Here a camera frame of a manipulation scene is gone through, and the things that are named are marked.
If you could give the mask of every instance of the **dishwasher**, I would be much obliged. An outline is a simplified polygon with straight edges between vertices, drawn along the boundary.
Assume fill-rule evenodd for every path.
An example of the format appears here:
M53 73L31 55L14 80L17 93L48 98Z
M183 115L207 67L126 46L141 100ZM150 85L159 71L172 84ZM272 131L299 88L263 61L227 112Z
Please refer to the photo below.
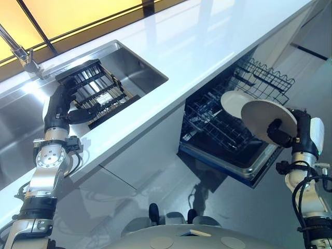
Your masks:
M251 58L252 52L205 84L186 100L179 150L254 188L282 151L255 137L220 102L227 91L281 105L294 79Z

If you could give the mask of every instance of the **kitchen faucet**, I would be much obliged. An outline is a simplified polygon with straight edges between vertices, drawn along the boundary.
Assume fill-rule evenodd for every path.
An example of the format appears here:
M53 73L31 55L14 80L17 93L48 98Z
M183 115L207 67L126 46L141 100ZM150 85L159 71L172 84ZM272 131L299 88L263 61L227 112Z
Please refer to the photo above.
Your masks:
M4 27L0 24L0 36L10 46L11 52L17 57L22 67L28 73L40 73L40 66L33 60L33 49L29 53L8 34Z

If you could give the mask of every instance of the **stainless steel sink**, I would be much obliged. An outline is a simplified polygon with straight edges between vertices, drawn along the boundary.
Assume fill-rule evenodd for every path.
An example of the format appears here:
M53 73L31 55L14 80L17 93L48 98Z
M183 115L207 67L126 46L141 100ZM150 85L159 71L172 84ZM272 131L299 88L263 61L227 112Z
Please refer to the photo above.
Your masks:
M58 86L55 76L91 59L100 59L133 95L148 94L168 80L161 72L126 48L112 41L45 72L47 79L29 80L0 92L0 189L34 167L33 139L44 136L44 99ZM89 132L87 124L71 126L71 134Z

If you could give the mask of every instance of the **dish drying rack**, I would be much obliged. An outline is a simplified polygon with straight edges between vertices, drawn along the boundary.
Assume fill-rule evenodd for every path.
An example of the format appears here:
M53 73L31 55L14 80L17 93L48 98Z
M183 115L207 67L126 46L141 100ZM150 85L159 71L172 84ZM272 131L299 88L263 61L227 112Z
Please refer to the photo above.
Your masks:
M251 59L237 61L232 75L217 85L204 90L199 98L186 103L182 127L182 141L189 141L198 132L203 132L222 148L238 153L243 150L254 135L241 119L223 110L221 96L231 90L249 94L255 99L264 99L284 105L289 98L285 95L294 84L294 79L275 72L273 68Z
M82 65L57 75L60 84L70 82L69 88L75 90L76 108L91 108L101 105L97 116L88 122L90 129L117 114L140 97L133 96L112 73L106 70L100 60L90 60Z

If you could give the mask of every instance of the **white plate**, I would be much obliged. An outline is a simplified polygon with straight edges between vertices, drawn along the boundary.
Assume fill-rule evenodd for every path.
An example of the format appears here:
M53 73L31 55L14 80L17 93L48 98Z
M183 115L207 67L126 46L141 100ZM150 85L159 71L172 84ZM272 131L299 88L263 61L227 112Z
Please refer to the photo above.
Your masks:
M293 114L284 106L269 100L253 100L246 103L241 112L244 125L259 139L275 144L267 133L269 125L275 119L281 119L280 130L295 137L297 134L297 121Z
M240 91L225 92L220 98L223 109L230 115L241 118L242 107L254 98Z

